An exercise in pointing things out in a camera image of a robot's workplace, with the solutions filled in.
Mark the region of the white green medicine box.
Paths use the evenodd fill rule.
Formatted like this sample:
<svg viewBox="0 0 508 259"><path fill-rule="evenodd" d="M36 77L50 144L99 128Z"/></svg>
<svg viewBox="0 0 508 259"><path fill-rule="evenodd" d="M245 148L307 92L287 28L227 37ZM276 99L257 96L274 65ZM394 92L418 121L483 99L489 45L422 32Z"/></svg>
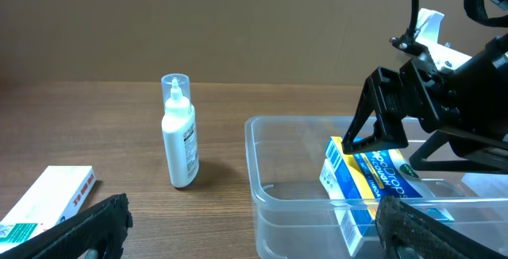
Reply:
<svg viewBox="0 0 508 259"><path fill-rule="evenodd" d="M95 182L91 166L48 166L1 221L1 252L77 215Z"/></svg>

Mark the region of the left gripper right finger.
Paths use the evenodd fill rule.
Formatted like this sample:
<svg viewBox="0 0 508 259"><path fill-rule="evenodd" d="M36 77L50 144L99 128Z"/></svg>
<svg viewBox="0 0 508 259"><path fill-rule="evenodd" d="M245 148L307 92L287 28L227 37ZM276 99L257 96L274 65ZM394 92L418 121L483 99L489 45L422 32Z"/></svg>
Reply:
<svg viewBox="0 0 508 259"><path fill-rule="evenodd" d="M386 259L506 259L390 195L379 201L375 227Z"/></svg>

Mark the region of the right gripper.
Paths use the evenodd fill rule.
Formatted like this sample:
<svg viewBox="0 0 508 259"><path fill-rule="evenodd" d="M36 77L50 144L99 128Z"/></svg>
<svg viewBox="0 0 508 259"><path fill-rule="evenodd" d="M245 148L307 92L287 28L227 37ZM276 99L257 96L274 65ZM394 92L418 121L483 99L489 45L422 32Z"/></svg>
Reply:
<svg viewBox="0 0 508 259"><path fill-rule="evenodd" d="M496 37L453 72L413 59L399 74L376 68L365 80L355 115L342 140L346 154L408 146L402 120L416 118L433 135L409 159L432 172L507 174L507 36ZM402 89L405 88L404 107ZM374 114L372 135L356 136ZM429 158L449 146L453 159Z"/></svg>

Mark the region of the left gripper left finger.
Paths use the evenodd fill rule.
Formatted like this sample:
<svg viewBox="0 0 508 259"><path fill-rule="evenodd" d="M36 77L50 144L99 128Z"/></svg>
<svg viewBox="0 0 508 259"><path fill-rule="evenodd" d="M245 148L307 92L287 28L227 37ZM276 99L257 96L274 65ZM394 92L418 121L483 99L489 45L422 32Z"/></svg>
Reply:
<svg viewBox="0 0 508 259"><path fill-rule="evenodd" d="M133 227L125 193L112 195L1 254L2 259L120 259Z"/></svg>

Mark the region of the blue yellow VapoDrops box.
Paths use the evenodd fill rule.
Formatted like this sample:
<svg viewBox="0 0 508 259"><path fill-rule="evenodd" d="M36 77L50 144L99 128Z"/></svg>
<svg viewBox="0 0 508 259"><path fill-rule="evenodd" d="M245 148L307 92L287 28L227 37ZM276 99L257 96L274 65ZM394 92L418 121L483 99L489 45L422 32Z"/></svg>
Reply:
<svg viewBox="0 0 508 259"><path fill-rule="evenodd" d="M385 195L395 198L431 199L436 196L418 174L406 162L398 149L367 153L346 154L342 149L342 137L332 136L325 147L335 172L341 161L348 169L360 199L381 199ZM373 221L377 207L368 208ZM444 208L424 208L423 213L440 222L453 222Z"/></svg>

